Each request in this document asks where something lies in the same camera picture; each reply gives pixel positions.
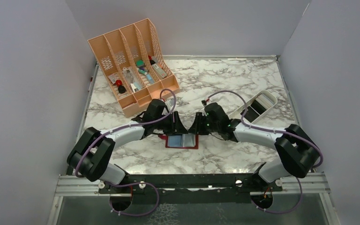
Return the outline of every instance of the black wire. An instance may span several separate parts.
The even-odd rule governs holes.
[[[213,137],[215,137],[215,138],[217,138],[217,139],[219,139],[219,140],[225,141],[224,139],[221,139],[221,138],[219,138],[219,137],[216,137],[216,136],[214,136],[213,134],[210,134],[210,135],[212,135]]]

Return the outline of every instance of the white marble surface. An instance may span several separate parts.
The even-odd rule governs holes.
[[[201,100],[217,90],[233,90],[247,101],[261,90],[270,91],[278,104],[257,124],[287,127],[294,123],[291,106],[274,60],[166,60],[176,75],[181,92],[176,95],[181,121],[189,128]],[[227,113],[241,105],[230,93],[214,96]],[[110,129],[129,122],[99,70],[84,128]],[[155,135],[128,143],[111,158],[132,174],[252,173],[262,162],[272,161],[275,150],[251,143],[221,141],[200,136],[199,149],[167,149]]]

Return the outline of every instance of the gray wall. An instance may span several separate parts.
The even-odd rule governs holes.
[[[64,0],[0,0],[0,225],[46,223],[93,68]]]
[[[150,18],[163,54],[280,54],[310,0],[66,0],[87,39]]]
[[[360,1],[313,0],[280,58],[340,221],[360,224]]]

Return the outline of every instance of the table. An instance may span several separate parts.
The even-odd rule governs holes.
[[[287,127],[295,123],[277,61],[272,59],[227,60],[165,60],[176,75],[181,92],[176,94],[176,110],[189,128],[196,112],[201,112],[201,100],[218,90],[233,90],[247,101],[261,90],[268,90],[277,105],[258,125]],[[230,93],[214,96],[227,113],[234,111],[241,100]],[[84,129],[110,129],[129,122],[99,69]],[[115,163],[131,174],[192,174],[192,173],[252,173],[263,162],[277,158],[275,150],[252,143],[221,141],[200,136],[199,149],[168,149],[164,140],[155,135],[128,143],[112,153]]]

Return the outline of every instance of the green object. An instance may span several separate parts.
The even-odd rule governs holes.
[[[144,62],[143,62],[143,60],[139,60],[139,61],[137,61],[137,62],[136,62],[136,66],[137,66],[137,67],[144,66]]]

